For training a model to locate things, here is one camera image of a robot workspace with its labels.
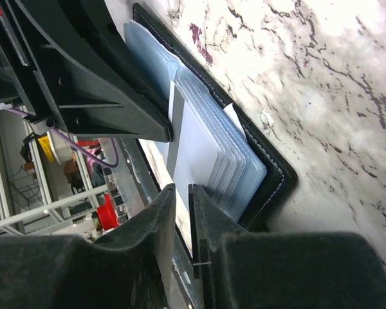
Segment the purple stain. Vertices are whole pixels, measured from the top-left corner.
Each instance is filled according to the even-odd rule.
[[[199,53],[202,56],[204,56],[207,63],[209,63],[210,65],[213,64],[213,57],[211,56],[211,54],[208,53],[206,48],[203,47],[200,43],[200,37],[199,36],[203,33],[201,31],[201,29],[198,26],[196,26],[195,24],[190,24],[189,30],[192,32],[192,40],[193,40],[193,43],[196,44],[196,46],[198,47]]]

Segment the wallet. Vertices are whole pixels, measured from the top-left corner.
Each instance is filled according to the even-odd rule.
[[[297,184],[295,170],[228,93],[153,13],[148,12],[139,3],[135,3],[133,4],[133,19],[150,31],[168,51],[178,56],[182,63],[208,88],[211,96],[222,108],[233,103],[249,146],[267,169],[261,186],[256,190],[238,223],[247,230],[264,230],[266,218],[286,200],[295,188]]]

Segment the marble countertop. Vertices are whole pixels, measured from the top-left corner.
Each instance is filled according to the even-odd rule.
[[[106,0],[121,33],[132,2]],[[296,169],[269,228],[357,232],[386,269],[386,0],[145,2]]]

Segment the purple cable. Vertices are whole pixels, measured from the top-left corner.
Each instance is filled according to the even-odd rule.
[[[5,109],[5,111],[9,111],[11,113],[15,113],[15,114],[21,115],[23,117],[28,115],[25,111],[21,111],[20,109],[17,109],[17,108],[8,108],[8,109]],[[74,149],[76,149],[78,152],[82,153],[86,157],[92,159],[96,163],[100,164],[101,166],[108,167],[110,169],[114,169],[115,167],[117,167],[117,165],[118,165],[118,153],[117,153],[117,148],[116,148],[115,141],[112,138],[110,138],[110,140],[111,140],[111,142],[113,144],[113,149],[115,151],[115,156],[116,156],[116,162],[114,164],[106,163],[106,162],[102,161],[101,159],[97,158],[96,156],[92,155],[91,153],[87,152],[85,149],[83,149],[82,147],[80,147],[79,145],[74,143],[74,141],[72,141],[66,135],[60,133],[59,130],[57,130],[55,127],[53,129],[51,129],[51,132],[55,133],[58,137],[63,139],[71,147],[73,147]]]

